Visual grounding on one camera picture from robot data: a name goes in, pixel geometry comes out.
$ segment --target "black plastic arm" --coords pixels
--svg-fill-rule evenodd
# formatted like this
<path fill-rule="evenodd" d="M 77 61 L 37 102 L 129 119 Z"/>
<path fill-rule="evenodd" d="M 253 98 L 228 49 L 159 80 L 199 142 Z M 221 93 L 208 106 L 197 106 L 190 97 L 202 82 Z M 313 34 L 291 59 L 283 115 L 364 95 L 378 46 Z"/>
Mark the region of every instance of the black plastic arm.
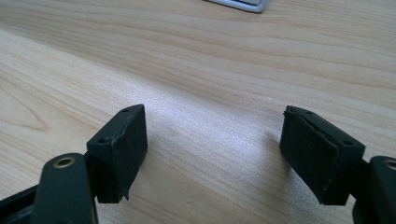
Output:
<path fill-rule="evenodd" d="M 0 224 L 97 223 L 93 199 L 128 199 L 147 148 L 145 107 L 122 109 L 87 143 L 84 156 L 48 161 L 38 186 L 1 201 Z"/>

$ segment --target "table surface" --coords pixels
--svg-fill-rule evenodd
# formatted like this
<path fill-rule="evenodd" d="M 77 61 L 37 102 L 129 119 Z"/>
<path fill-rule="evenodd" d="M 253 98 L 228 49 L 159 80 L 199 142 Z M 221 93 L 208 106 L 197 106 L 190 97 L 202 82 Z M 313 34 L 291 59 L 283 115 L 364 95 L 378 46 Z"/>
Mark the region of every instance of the table surface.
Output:
<path fill-rule="evenodd" d="M 101 223 L 352 223 L 279 151 L 286 105 L 396 157 L 396 2 L 0 0 L 0 199 L 144 104 L 148 155 Z"/>

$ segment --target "wood grain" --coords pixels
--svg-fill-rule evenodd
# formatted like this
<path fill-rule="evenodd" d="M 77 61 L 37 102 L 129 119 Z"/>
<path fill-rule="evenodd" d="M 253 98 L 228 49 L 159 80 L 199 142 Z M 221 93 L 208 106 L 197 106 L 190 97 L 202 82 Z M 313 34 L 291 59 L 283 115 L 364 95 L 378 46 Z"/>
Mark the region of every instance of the wood grain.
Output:
<path fill-rule="evenodd" d="M 282 158 L 286 105 L 396 157 L 396 2 L 0 0 L 0 199 L 145 104 L 149 153 L 101 223 L 352 223 Z"/>

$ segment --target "light wood surface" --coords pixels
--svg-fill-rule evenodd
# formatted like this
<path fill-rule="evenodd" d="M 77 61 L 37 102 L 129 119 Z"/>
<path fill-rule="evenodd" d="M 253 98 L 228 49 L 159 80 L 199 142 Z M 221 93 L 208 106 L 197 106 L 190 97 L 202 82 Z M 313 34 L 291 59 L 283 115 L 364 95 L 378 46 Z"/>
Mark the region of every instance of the light wood surface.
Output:
<path fill-rule="evenodd" d="M 145 104 L 148 155 L 101 223 L 352 223 L 282 158 L 286 105 L 396 157 L 396 2 L 0 0 L 0 199 Z"/>

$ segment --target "hole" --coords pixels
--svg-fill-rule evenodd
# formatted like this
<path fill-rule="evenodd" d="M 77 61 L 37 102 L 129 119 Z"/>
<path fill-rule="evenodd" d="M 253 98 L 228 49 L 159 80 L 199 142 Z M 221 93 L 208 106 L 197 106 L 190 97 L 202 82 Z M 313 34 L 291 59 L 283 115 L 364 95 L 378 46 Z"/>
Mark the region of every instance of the hole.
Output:
<path fill-rule="evenodd" d="M 396 161 L 385 161 L 389 169 L 396 170 Z"/>
<path fill-rule="evenodd" d="M 104 143 L 107 143 L 107 142 L 111 141 L 111 139 L 112 139 L 111 137 L 101 138 L 101 139 L 98 140 L 98 142 L 100 144 L 104 144 Z"/>
<path fill-rule="evenodd" d="M 351 143 L 351 142 L 349 142 L 347 140 L 345 140 L 343 143 L 344 143 L 344 145 L 347 145 L 347 146 L 352 146 L 353 145 L 353 143 Z"/>
<path fill-rule="evenodd" d="M 71 164 L 73 164 L 76 161 L 74 157 L 66 157 L 66 158 L 61 158 L 60 160 L 56 161 L 53 163 L 53 167 L 55 168 L 64 168 L 67 167 Z"/>

